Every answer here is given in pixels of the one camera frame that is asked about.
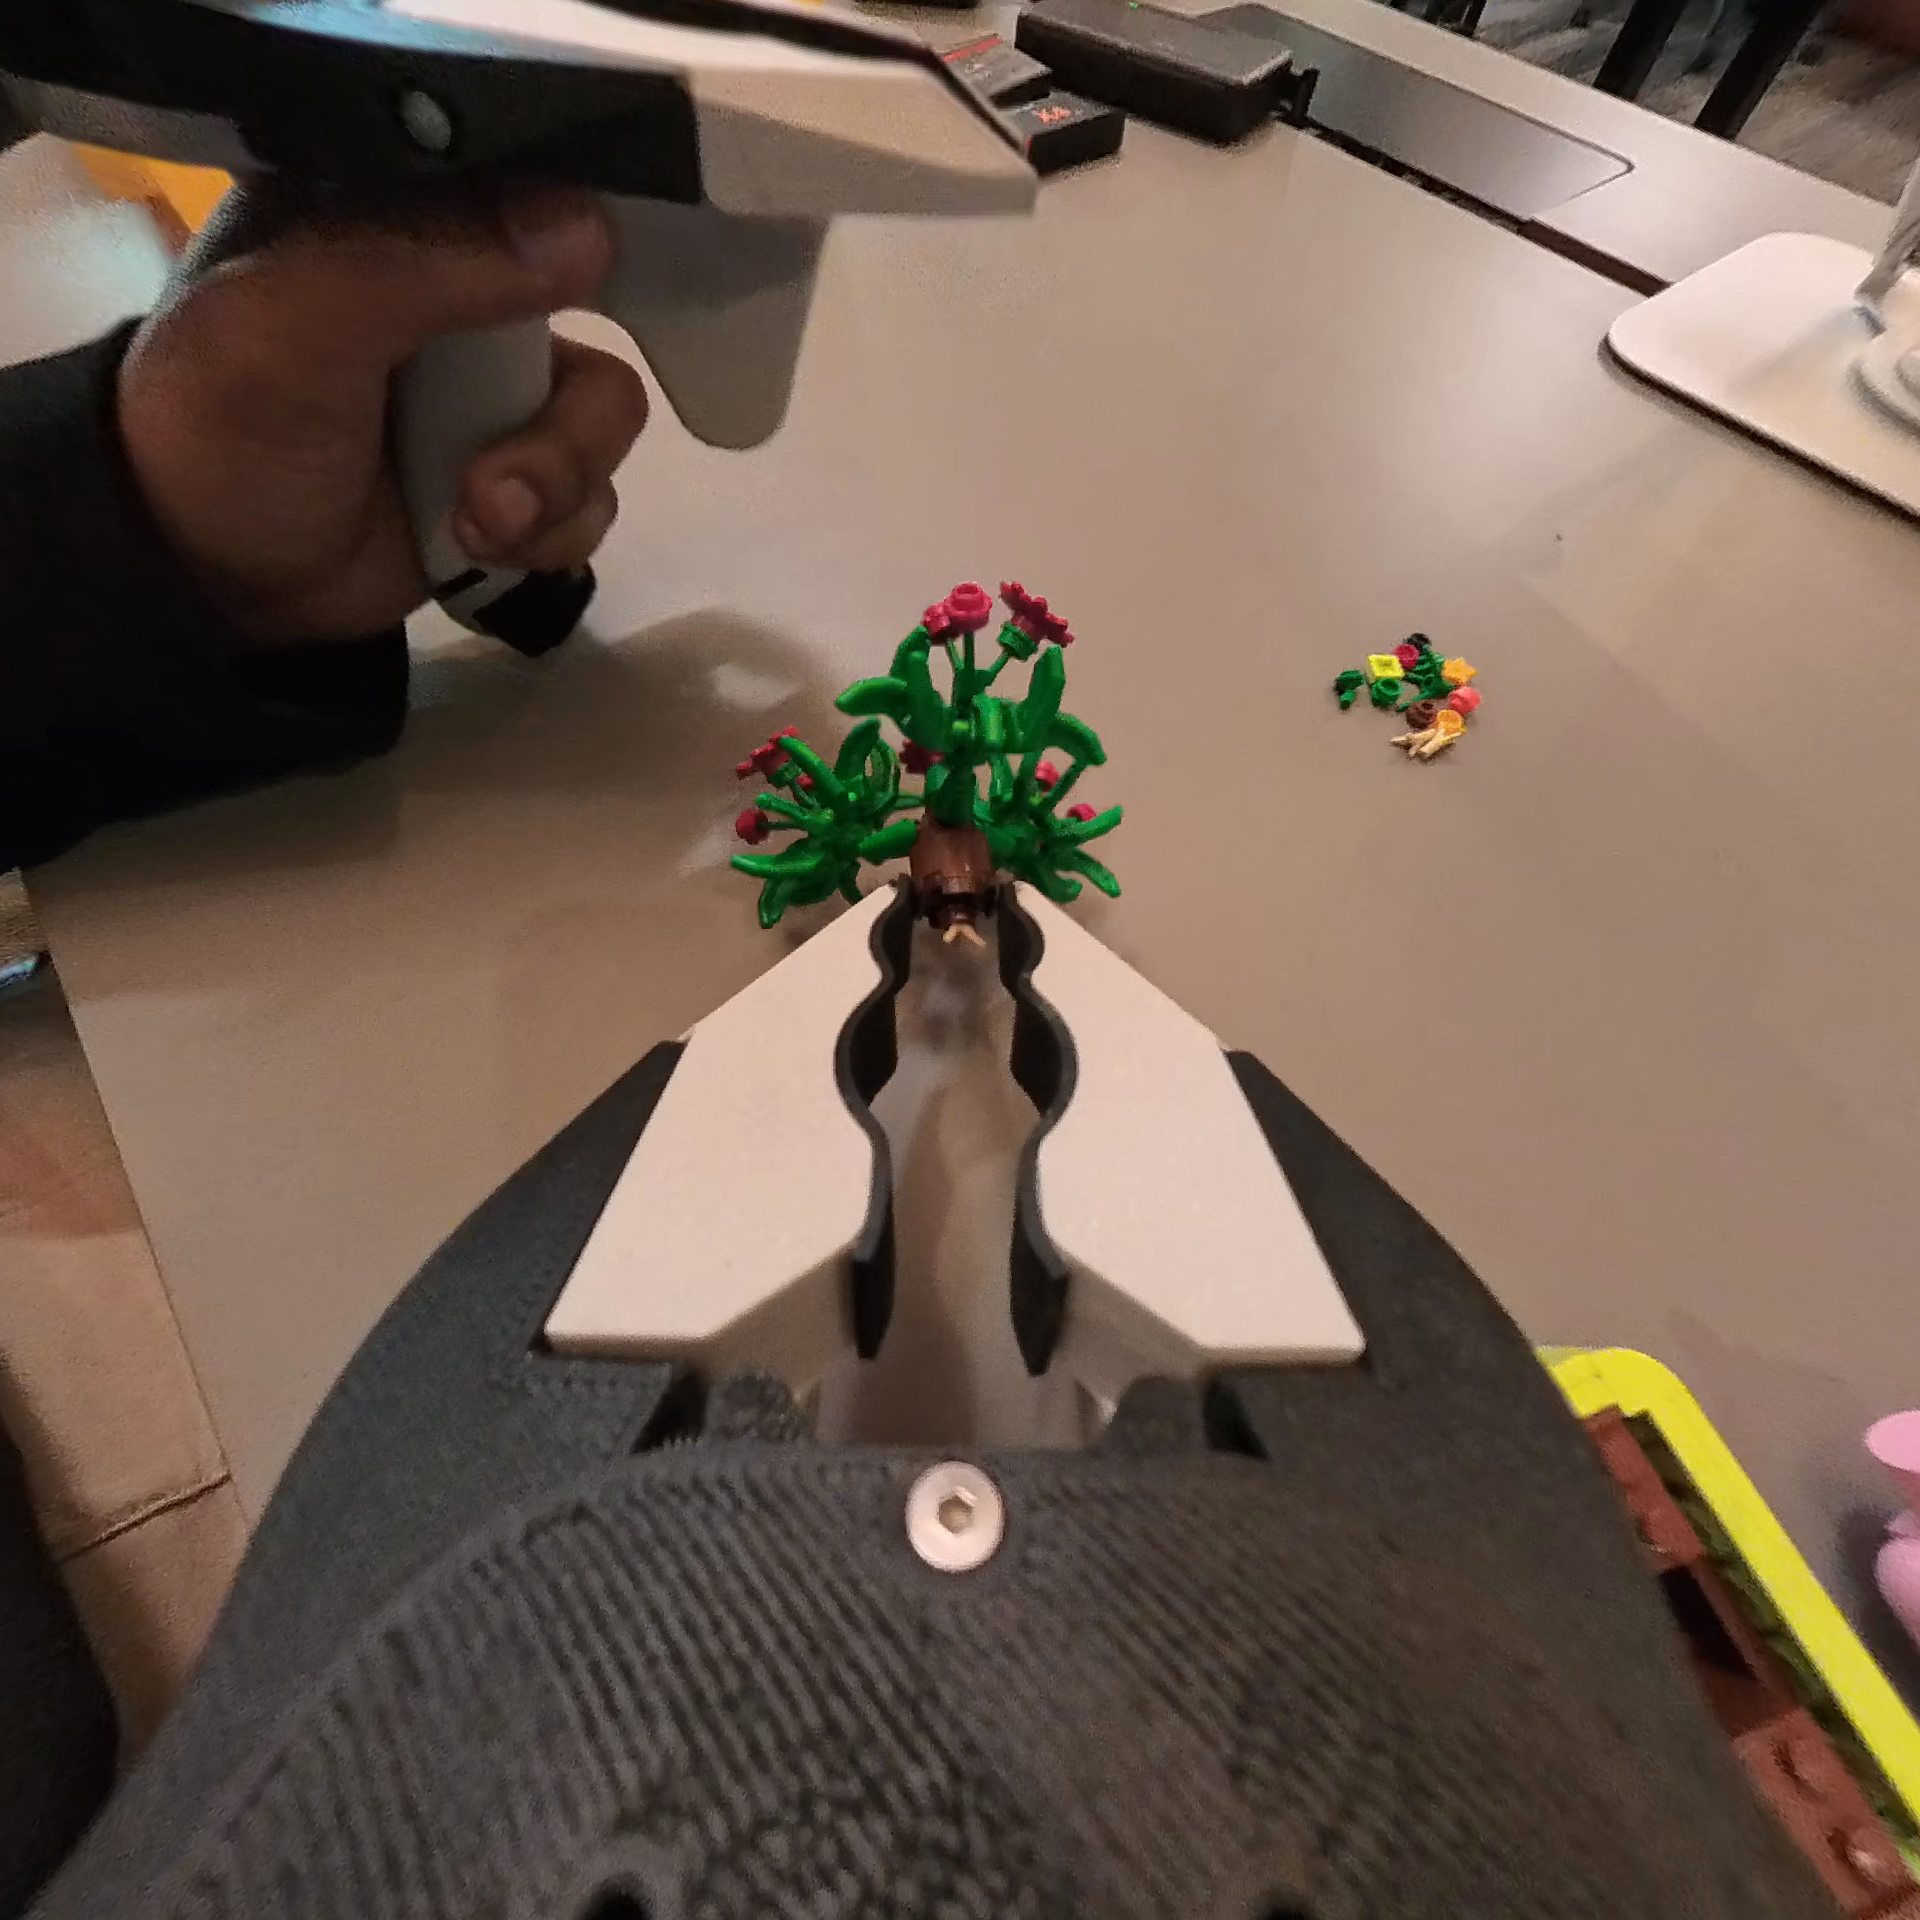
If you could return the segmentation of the pink soft toy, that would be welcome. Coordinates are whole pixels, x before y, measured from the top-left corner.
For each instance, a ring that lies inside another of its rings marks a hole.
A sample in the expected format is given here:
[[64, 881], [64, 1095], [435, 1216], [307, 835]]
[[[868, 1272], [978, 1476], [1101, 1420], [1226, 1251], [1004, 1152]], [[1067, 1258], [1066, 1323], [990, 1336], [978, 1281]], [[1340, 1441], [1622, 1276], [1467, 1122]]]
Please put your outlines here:
[[1878, 1541], [1874, 1579], [1893, 1619], [1918, 1648], [1918, 1408], [1871, 1421], [1863, 1448], [1896, 1498]]

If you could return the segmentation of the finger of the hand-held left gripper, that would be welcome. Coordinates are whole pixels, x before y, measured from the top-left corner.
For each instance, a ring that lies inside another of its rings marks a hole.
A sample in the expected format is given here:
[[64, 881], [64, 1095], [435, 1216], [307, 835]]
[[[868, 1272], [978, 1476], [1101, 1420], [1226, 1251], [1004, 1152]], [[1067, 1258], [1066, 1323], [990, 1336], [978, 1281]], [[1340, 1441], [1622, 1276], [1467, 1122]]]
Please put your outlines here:
[[814, 4], [387, 2], [382, 16], [476, 57], [669, 81], [851, 81], [901, 69], [958, 85], [885, 18]]
[[687, 93], [704, 196], [738, 218], [980, 218], [1038, 196], [1010, 127], [939, 66], [698, 66]]

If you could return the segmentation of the black battery pack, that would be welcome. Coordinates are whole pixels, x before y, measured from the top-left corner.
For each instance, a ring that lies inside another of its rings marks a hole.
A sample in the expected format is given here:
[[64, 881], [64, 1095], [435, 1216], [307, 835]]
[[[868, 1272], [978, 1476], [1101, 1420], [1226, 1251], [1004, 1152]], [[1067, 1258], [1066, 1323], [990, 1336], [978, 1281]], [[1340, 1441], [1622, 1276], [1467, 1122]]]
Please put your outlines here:
[[943, 66], [995, 107], [1022, 107], [1045, 99], [1054, 79], [1045, 63], [1010, 39], [980, 35], [941, 51]]
[[1040, 178], [1118, 155], [1130, 124], [1125, 109], [1062, 89], [1004, 104], [998, 112], [1020, 136], [1024, 157]]

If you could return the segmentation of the yellow plastic bin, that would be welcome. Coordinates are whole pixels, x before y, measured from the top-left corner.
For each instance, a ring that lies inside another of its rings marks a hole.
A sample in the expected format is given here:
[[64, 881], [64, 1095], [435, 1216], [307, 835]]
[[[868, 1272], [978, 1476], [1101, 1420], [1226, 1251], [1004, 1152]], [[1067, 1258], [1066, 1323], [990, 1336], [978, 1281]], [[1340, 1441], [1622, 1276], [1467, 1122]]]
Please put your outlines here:
[[182, 253], [234, 189], [226, 171], [77, 144], [86, 178], [115, 204], [141, 209], [172, 257]]

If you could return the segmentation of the person's dark jacket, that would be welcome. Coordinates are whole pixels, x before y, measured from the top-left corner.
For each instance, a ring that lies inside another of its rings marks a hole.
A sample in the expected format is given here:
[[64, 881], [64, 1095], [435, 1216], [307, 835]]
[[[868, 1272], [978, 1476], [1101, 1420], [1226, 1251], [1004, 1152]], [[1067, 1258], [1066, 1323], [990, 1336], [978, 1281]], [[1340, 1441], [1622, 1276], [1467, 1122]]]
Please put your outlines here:
[[3, 1916], [26, 1914], [112, 1793], [119, 1727], [3, 1441]]

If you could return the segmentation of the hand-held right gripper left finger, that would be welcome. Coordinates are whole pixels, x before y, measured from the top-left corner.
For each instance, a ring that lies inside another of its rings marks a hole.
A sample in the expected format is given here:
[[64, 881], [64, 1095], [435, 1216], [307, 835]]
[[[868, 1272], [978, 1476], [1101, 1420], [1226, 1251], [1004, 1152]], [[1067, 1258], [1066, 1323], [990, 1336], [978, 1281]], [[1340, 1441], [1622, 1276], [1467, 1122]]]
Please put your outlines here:
[[698, 1377], [877, 1355], [896, 1210], [872, 1097], [912, 931], [879, 887], [686, 1033], [543, 1322], [554, 1353]]

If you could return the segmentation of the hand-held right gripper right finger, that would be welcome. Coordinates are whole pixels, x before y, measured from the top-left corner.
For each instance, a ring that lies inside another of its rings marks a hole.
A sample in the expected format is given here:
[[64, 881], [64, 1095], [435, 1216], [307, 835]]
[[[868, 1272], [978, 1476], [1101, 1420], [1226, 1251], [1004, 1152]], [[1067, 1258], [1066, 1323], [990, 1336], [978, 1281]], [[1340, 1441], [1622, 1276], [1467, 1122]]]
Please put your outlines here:
[[1036, 887], [998, 899], [1020, 1154], [1015, 1345], [1080, 1389], [1344, 1364], [1363, 1331], [1234, 1058]]

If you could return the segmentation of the person's left hand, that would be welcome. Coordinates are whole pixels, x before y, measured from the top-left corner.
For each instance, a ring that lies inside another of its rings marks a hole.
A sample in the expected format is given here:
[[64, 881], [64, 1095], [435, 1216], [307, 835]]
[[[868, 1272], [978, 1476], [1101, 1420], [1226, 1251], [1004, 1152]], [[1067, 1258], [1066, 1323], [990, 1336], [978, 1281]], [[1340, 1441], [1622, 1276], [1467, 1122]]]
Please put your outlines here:
[[608, 276], [579, 188], [359, 209], [236, 186], [138, 328], [117, 423], [163, 539], [251, 644], [359, 641], [430, 596], [394, 378], [438, 336], [549, 321]]

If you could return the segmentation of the lime green soft toy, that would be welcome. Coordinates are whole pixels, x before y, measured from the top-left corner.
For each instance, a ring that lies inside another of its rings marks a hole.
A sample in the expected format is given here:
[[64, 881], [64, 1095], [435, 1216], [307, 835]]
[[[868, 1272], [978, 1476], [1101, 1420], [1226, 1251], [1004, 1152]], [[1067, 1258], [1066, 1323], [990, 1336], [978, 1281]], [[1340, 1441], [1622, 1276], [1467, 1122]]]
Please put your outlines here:
[[1918, 1916], [1918, 1729], [1680, 1378], [1627, 1349], [1539, 1361], [1642, 1539], [1749, 1786], [1840, 1916]]

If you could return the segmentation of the green toy plant red flowers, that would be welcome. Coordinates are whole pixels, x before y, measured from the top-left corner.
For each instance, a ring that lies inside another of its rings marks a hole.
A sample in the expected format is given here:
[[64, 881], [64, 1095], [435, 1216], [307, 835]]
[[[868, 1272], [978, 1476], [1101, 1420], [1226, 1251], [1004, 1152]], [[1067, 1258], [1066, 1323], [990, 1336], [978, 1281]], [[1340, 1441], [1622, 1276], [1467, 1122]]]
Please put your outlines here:
[[1123, 807], [1077, 795], [1109, 752], [1067, 707], [1069, 649], [1045, 595], [958, 584], [883, 673], [835, 697], [847, 729], [831, 749], [781, 728], [746, 752], [728, 864], [754, 887], [759, 929], [855, 906], [883, 874], [947, 947], [980, 949], [1018, 887], [1054, 906], [1120, 899], [1100, 851]]

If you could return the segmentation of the black flat box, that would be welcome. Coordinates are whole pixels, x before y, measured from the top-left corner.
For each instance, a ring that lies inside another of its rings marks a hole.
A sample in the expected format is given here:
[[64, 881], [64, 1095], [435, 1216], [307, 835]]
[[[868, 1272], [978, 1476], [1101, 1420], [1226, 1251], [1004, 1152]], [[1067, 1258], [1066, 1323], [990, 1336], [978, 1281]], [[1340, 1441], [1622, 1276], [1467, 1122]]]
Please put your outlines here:
[[1138, 2], [1022, 8], [1015, 48], [1072, 93], [1219, 149], [1301, 128], [1322, 79], [1279, 39]]

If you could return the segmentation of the person's left forearm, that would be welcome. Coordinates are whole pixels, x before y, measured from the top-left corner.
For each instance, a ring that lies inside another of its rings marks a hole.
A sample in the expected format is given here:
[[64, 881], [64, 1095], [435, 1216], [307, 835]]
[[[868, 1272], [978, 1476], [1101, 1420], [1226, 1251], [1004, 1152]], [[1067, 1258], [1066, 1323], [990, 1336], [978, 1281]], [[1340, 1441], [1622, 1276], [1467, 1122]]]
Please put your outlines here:
[[408, 709], [403, 627], [266, 649], [195, 587], [115, 419], [132, 343], [3, 372], [3, 868], [92, 835], [387, 755]]

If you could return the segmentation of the table inset panel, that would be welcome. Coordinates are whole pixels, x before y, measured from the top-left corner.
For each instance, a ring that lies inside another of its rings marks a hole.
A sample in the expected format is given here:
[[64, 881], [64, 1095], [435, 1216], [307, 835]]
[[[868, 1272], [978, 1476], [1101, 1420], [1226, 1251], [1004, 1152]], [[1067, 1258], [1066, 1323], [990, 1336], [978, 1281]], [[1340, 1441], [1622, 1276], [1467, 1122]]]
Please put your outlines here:
[[1512, 225], [1631, 171], [1627, 157], [1588, 139], [1270, 8], [1220, 8], [1205, 24], [1276, 41], [1314, 75], [1309, 133]]

